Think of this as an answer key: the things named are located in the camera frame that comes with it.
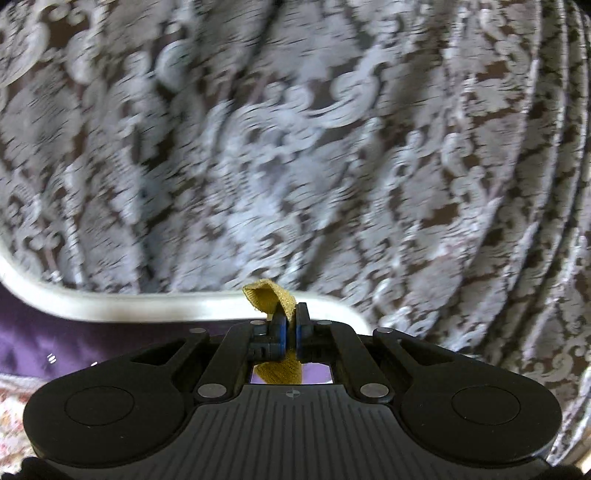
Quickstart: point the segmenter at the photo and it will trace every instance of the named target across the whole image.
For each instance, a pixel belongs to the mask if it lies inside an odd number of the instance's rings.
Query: damask fabric
[[[570,0],[21,0],[0,226],[64,288],[270,278],[591,414],[591,22]]]

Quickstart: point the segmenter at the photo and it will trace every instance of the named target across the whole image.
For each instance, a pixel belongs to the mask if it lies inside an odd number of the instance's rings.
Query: round screw head
[[[219,383],[206,383],[197,390],[197,393],[203,398],[219,398],[224,396],[226,392],[226,387]]]
[[[361,387],[361,393],[368,398],[385,397],[389,392],[389,388],[386,387],[386,385],[382,385],[381,383],[366,383],[363,387]]]

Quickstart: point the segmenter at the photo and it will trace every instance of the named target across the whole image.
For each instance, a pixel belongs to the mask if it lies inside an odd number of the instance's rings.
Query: curved white rim
[[[37,310],[83,322],[169,323],[264,318],[241,291],[181,294],[118,294],[71,290],[40,281],[19,268],[0,238],[0,281],[16,297]],[[315,319],[351,325],[360,335],[371,335],[367,321],[337,298],[293,292],[308,304]]]

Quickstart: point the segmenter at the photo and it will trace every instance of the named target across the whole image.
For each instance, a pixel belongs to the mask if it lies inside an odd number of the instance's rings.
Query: circular pad
[[[66,401],[67,415],[72,420],[90,427],[122,420],[133,407],[133,396],[115,387],[87,388],[73,394]]]
[[[519,400],[512,393],[488,385],[468,387],[452,398],[453,409],[465,420],[480,425],[501,425],[519,413]]]
[[[507,465],[543,455],[562,421],[542,385],[476,361],[421,367],[400,413],[428,450],[471,465]]]
[[[106,468],[157,451],[178,432],[185,412],[166,369],[113,361],[41,387],[23,422],[37,456]]]

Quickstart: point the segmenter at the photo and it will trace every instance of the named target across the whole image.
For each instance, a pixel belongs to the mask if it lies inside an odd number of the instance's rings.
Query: yellow ribbon
[[[245,286],[242,291],[254,308],[272,316],[277,304],[283,307],[288,322],[293,321],[296,299],[287,290],[266,278]],[[300,385],[301,363],[296,353],[289,349],[280,362],[265,362],[255,367],[255,373],[267,384]]]

